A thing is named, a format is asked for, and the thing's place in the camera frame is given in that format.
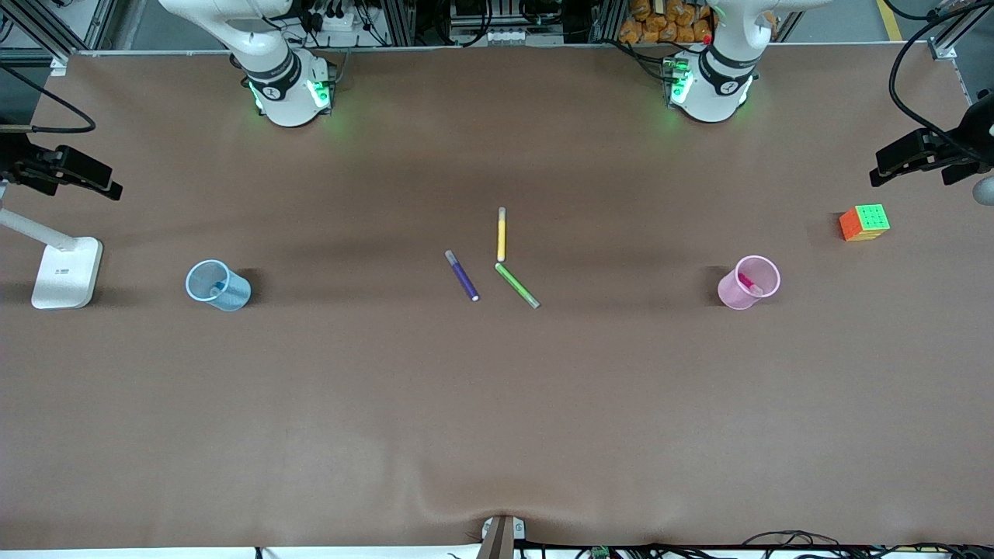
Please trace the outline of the colourful puzzle cube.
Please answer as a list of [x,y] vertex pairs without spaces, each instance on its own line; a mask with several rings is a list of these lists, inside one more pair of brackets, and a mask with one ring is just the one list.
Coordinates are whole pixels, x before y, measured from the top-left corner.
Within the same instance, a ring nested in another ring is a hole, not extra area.
[[838,216],[844,241],[869,241],[891,229],[885,207],[881,204],[856,205]]

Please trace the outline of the bag of orange items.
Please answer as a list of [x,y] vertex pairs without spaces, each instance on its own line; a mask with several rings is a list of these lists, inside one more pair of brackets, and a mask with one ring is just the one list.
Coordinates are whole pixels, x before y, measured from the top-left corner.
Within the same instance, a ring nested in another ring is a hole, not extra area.
[[720,12],[706,0],[625,0],[621,43],[711,43]]

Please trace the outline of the white desk lamp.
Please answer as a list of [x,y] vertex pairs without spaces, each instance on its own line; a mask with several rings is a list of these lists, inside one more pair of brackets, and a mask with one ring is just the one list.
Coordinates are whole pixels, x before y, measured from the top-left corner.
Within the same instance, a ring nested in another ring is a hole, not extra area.
[[32,307],[79,309],[92,300],[103,256],[103,243],[94,237],[72,237],[3,207],[0,226],[45,244],[31,296]]

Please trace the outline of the green marker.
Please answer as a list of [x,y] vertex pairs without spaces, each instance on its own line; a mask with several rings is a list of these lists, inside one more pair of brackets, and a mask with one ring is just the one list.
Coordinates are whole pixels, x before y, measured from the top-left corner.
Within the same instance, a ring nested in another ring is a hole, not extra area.
[[504,266],[503,262],[497,262],[495,264],[496,272],[502,277],[512,287],[512,290],[518,294],[532,309],[537,309],[540,307],[540,301],[533,296],[531,291],[529,291],[524,284],[522,284],[517,277],[515,277],[510,270]]

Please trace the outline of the white power strip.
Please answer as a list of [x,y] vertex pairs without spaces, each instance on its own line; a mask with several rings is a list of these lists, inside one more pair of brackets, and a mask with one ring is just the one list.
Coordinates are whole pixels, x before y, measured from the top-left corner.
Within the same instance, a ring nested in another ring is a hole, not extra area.
[[345,11],[341,17],[337,12],[328,15],[324,12],[310,12],[303,20],[310,32],[352,33],[363,29],[363,23],[354,11]]

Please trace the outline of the brown table mat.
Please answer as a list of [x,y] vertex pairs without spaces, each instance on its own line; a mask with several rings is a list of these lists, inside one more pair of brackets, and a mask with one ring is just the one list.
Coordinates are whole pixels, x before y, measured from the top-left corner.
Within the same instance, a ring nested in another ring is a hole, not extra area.
[[[0,550],[452,544],[500,513],[560,544],[994,544],[994,208],[870,187],[910,131],[894,56],[774,47],[700,125],[607,47],[366,52],[298,130],[220,54],[77,57],[48,85],[124,194],[5,195],[104,259],[88,307],[38,311],[40,248],[0,232]],[[863,204],[891,229],[848,243]],[[747,255],[781,284],[737,311]],[[205,259],[245,307],[188,296]]]

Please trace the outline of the blue mesh cup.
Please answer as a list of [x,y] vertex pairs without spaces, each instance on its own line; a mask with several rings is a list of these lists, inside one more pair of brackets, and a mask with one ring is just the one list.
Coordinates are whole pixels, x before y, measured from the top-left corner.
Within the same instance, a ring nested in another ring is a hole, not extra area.
[[[216,300],[211,300],[208,291],[216,282],[226,284],[226,290]],[[205,259],[192,266],[186,276],[185,289],[192,300],[226,312],[245,307],[252,296],[251,283],[219,259]]]

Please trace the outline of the pink mesh cup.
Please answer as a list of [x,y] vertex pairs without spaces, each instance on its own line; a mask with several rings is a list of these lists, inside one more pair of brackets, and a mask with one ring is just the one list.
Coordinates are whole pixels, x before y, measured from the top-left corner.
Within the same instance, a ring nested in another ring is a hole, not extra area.
[[[762,297],[753,297],[738,281],[738,273],[745,273],[753,282],[759,284],[766,293]],[[767,300],[780,289],[781,274],[766,257],[747,255],[741,258],[718,282],[717,295],[721,303],[728,308],[744,311],[756,302]]]

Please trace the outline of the white socket strip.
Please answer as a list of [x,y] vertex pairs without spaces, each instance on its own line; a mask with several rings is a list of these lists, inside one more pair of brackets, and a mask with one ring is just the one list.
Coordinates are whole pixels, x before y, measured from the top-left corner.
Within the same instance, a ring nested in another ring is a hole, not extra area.
[[561,27],[498,27],[481,39],[486,46],[546,47],[565,43]]

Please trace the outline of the purple marker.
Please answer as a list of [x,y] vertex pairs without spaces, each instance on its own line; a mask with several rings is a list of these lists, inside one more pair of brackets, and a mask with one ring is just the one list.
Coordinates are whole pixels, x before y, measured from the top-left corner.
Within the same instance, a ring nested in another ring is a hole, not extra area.
[[454,275],[457,277],[458,283],[461,285],[462,290],[464,290],[466,296],[469,298],[469,301],[479,301],[480,296],[474,286],[474,283],[470,279],[468,273],[465,272],[465,269],[463,269],[461,262],[458,261],[458,258],[454,252],[446,250],[444,255],[445,259],[448,261],[448,264],[451,266],[452,272],[454,272]]

